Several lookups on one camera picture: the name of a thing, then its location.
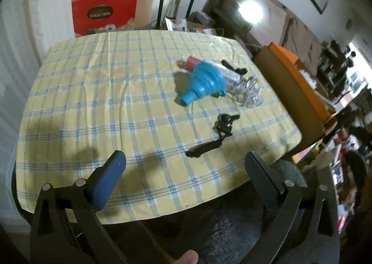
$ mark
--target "white curtain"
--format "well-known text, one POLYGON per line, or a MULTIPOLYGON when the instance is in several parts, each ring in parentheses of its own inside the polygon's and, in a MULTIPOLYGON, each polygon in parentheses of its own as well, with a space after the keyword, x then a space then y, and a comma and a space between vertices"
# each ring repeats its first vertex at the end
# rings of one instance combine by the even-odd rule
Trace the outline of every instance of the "white curtain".
POLYGON ((27 97, 50 47, 72 38, 71 0, 1 1, 0 222, 5 229, 19 219, 14 215, 10 180, 27 97))

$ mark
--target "light bulb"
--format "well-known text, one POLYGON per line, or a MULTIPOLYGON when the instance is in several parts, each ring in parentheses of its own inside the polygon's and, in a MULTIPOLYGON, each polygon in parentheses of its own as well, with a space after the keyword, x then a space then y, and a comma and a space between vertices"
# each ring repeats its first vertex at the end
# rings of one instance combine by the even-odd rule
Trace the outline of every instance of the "light bulb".
POLYGON ((263 17, 262 7, 253 0, 243 3, 238 11, 246 21, 252 24, 258 23, 263 17))

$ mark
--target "speaker stand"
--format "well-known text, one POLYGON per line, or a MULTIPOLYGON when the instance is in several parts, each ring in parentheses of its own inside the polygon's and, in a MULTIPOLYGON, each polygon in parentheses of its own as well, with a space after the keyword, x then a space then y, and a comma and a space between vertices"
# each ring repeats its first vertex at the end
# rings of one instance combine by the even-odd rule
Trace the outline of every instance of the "speaker stand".
POLYGON ((189 19, 191 8, 192 8, 193 4, 194 4, 194 0, 190 0, 189 7, 188 7, 187 12, 186 12, 186 20, 189 19))
POLYGON ((159 10, 158 10, 158 19, 156 21, 156 29, 157 30, 160 30, 161 13, 163 12, 163 5, 164 5, 164 0, 160 0, 159 10))

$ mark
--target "red gift box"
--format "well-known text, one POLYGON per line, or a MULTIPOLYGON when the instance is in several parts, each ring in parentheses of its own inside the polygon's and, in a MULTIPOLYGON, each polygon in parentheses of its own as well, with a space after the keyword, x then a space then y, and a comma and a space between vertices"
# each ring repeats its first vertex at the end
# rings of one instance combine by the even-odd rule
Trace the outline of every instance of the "red gift box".
POLYGON ((75 34, 133 30, 137 0, 73 0, 75 34))

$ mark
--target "tablecloth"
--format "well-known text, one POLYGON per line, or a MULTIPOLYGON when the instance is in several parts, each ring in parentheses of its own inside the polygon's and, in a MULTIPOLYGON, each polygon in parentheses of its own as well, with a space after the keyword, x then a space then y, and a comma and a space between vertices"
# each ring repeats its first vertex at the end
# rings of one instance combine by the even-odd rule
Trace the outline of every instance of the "tablecloth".
POLYGON ((120 149, 126 170, 97 216, 102 223, 149 219, 248 181, 248 151, 271 164, 300 140, 288 112, 234 40, 168 31, 85 36, 54 46, 33 84, 19 133, 17 197, 33 212, 44 183, 60 187, 88 178, 120 149), (264 103, 247 109, 230 97, 207 96, 180 106, 189 75, 177 63, 190 55, 247 68, 259 79, 264 103), (220 113, 241 115, 233 136, 200 158, 185 156, 218 137, 213 127, 220 113))

